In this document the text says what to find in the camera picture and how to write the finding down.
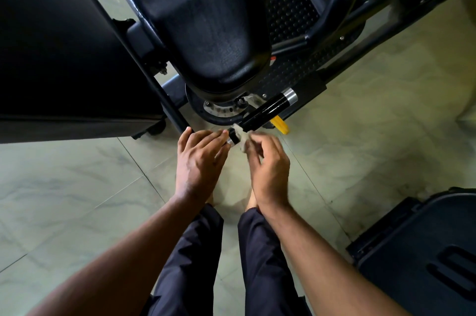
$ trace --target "dark pants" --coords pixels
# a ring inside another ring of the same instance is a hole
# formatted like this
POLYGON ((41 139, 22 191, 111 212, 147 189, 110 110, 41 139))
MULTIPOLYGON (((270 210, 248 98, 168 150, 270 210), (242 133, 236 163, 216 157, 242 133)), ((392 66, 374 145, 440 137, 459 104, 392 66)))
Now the dark pants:
MULTIPOLYGON (((178 241, 142 315, 213 314, 222 233, 223 218, 205 205, 178 241)), ((246 316, 309 315, 304 298, 294 288, 279 239, 256 208, 241 216, 238 237, 246 316)))

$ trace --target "person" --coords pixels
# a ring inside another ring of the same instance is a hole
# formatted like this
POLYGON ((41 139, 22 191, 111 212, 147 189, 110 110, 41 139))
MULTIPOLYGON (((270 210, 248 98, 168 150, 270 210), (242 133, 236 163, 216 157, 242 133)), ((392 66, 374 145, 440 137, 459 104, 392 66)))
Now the person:
MULTIPOLYGON (((227 131, 187 128, 178 141, 174 196, 29 315, 212 315, 223 219, 206 201, 227 159, 227 139, 227 131)), ((253 194, 238 223, 245 314, 309 314, 282 244, 316 315, 408 315, 293 210, 279 139, 252 133, 246 153, 253 194)))

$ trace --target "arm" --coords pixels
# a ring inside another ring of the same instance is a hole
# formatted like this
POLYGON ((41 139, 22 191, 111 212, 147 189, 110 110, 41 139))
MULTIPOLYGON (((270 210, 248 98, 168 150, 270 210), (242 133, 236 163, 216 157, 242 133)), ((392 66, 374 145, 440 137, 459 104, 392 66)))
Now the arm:
POLYGON ((314 313, 408 316, 400 305, 355 271, 291 207, 289 158, 280 141, 263 134, 252 134, 250 139, 246 150, 259 209, 286 249, 314 313))
POLYGON ((139 315, 188 224, 205 205, 228 156, 228 133, 191 129, 178 141, 175 195, 130 233, 58 286, 29 316, 139 315))

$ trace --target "yellow lever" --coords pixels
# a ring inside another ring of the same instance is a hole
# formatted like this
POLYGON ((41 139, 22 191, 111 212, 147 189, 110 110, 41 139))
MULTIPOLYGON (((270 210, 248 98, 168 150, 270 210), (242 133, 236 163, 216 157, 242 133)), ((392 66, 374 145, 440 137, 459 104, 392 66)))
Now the yellow lever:
POLYGON ((284 120, 281 119, 279 115, 271 119, 271 124, 274 125, 276 129, 280 131, 281 133, 283 133, 284 135, 289 133, 288 125, 284 122, 284 120))

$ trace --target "person's left hand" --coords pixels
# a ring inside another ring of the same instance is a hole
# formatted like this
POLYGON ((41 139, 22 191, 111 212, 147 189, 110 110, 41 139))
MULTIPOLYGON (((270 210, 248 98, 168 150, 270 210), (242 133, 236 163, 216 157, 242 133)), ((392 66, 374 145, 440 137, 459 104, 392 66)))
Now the person's left hand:
POLYGON ((228 157, 228 136, 226 130, 192 133, 190 127, 182 133, 178 140, 175 196, 206 202, 228 157))

